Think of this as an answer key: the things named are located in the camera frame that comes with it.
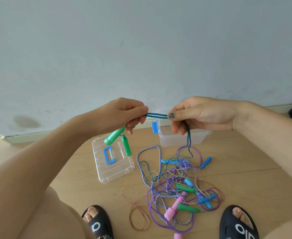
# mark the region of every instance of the person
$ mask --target person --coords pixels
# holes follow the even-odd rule
[[[86,140],[125,124],[125,129],[132,134],[138,123],[144,123],[147,112],[148,107],[141,101],[113,100],[68,120],[2,163],[0,238],[115,239],[103,208],[90,206],[81,217],[61,202],[49,185]],[[181,134],[186,132],[182,120],[186,120],[190,129],[236,130],[292,177],[292,120],[287,117],[251,102],[197,96],[176,105],[168,118],[172,130]],[[243,208],[232,206],[225,210],[220,222],[220,239],[226,238],[259,238],[252,218]],[[292,221],[265,238],[292,238]]]

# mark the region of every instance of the floor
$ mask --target floor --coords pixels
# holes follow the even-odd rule
[[[132,157],[151,145],[159,145],[158,135],[150,128],[135,130],[128,136]],[[28,143],[8,145],[0,140],[0,163],[17,153]],[[213,132],[200,145],[194,145],[203,158],[212,157],[205,168],[207,181],[220,188],[225,194],[221,207],[213,212],[195,215],[195,227],[187,238],[218,239],[219,221],[223,210],[231,204],[244,207],[253,217],[260,236],[292,219],[292,179],[266,154],[256,148],[241,134]],[[163,157],[175,153],[177,147],[162,148]],[[141,155],[147,160],[150,170],[158,169],[158,151],[149,150]],[[135,170],[108,184],[101,184],[97,177],[92,140],[82,145],[71,157],[59,175],[52,182],[60,199],[74,207],[79,213],[92,204],[104,207],[110,215],[116,239],[152,238],[172,239],[173,232],[162,229],[152,222],[146,231],[134,231],[128,220],[130,205],[121,196],[124,188],[130,196],[129,187],[135,197],[146,195],[148,188],[143,184],[135,160]],[[142,217],[137,213],[133,220],[143,227]]]

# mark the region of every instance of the person's left hand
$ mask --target person's left hand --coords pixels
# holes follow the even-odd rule
[[[146,120],[148,107],[143,102],[127,98],[117,98],[109,103],[75,117],[83,125],[83,132],[90,137],[113,132],[126,124],[125,130],[132,134],[138,123]]]

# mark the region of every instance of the white baseboard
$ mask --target white baseboard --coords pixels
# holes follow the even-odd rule
[[[270,110],[278,113],[287,113],[291,108],[292,104],[290,105],[278,105],[278,106],[267,106]],[[138,124],[135,129],[141,128],[150,128],[152,127],[152,122],[156,121],[156,119],[147,119],[144,124]],[[170,125],[170,120],[163,120],[161,122],[163,125]],[[42,137],[46,136],[49,132],[34,132],[34,133],[27,133],[23,135],[16,135],[16,136],[2,136],[1,139],[9,144],[17,144],[23,142],[34,142],[40,140]]]

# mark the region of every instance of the sandal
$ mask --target sandal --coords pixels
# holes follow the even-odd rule
[[[238,207],[249,217],[253,229],[232,214],[232,209]],[[259,233],[251,216],[240,206],[228,206],[221,216],[219,226],[220,239],[259,239]]]
[[[96,217],[92,218],[92,220],[88,223],[88,225],[92,228],[94,235],[97,239],[114,239],[111,221],[109,220],[106,211],[99,205],[92,206],[95,207],[98,212]],[[88,208],[82,214],[82,218],[84,218],[87,210]]]

